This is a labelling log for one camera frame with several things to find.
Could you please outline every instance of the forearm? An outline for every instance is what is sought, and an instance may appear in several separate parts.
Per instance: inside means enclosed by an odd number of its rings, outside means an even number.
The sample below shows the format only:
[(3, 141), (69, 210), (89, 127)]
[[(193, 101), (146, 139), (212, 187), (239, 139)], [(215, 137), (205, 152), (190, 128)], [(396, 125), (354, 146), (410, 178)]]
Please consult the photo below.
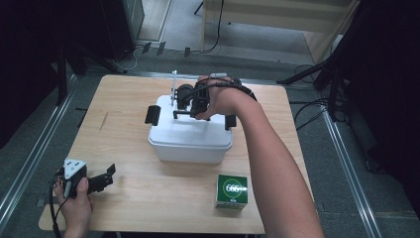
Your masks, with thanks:
[(247, 139), (254, 194), (268, 237), (322, 237), (306, 182), (262, 107), (238, 105)]

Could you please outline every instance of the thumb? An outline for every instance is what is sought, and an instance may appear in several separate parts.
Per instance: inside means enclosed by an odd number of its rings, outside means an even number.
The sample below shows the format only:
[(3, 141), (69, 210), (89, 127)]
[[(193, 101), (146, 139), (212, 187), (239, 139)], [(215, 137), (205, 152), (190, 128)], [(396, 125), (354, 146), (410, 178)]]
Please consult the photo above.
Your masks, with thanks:
[(77, 196), (87, 196), (87, 190), (89, 189), (89, 182), (87, 178), (82, 178), (77, 185)]

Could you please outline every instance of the metal rail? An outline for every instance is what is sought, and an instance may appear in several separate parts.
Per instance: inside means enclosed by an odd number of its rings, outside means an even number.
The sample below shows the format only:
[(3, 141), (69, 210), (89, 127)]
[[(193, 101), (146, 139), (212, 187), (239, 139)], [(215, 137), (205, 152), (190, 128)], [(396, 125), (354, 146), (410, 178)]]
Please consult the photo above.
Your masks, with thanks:
[(66, 111), (68, 104), (70, 103), (73, 97), (76, 84), (77, 78), (75, 75), (73, 75), (68, 80), (67, 84), (68, 96), (64, 99), (62, 104), (56, 107), (53, 111), (49, 122), (47, 123), (34, 148), (32, 149), (21, 170), (19, 171), (18, 175), (13, 181), (13, 184), (7, 191), (6, 195), (2, 198), (0, 204), (0, 236), (3, 233), (6, 224), (9, 221), (13, 211), (15, 210), (16, 205), (18, 204), (22, 194), (24, 193), (25, 188), (27, 187), (32, 175), (34, 174), (35, 169), (40, 163), (44, 151), (49, 145), (49, 142), (53, 137), (55, 129), (61, 121), (62, 116), (64, 115), (64, 112)]

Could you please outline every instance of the black bracket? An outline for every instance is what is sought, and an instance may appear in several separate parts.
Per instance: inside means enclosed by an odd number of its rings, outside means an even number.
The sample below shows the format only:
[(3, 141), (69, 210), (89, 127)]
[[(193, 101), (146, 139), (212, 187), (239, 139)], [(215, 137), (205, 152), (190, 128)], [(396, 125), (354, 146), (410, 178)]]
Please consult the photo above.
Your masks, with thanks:
[(146, 124), (158, 125), (158, 118), (160, 116), (160, 107), (157, 105), (149, 106), (148, 114), (146, 115)]

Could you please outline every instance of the fingers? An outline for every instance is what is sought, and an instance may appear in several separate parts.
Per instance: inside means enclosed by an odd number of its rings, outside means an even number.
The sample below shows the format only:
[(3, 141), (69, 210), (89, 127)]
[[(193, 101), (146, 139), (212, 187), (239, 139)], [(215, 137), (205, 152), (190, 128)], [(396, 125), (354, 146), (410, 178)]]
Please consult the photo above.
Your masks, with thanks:
[(82, 178), (77, 185), (77, 197), (76, 202), (86, 203), (89, 202), (89, 198), (87, 196), (87, 190), (89, 189), (89, 182), (87, 178)]
[(53, 188), (53, 193), (55, 193), (58, 203), (62, 204), (64, 202), (64, 190), (61, 185), (61, 178), (58, 178)]
[(88, 196), (88, 197), (89, 197), (90, 209), (93, 212), (93, 209), (95, 208), (95, 200), (93, 199), (92, 196)]

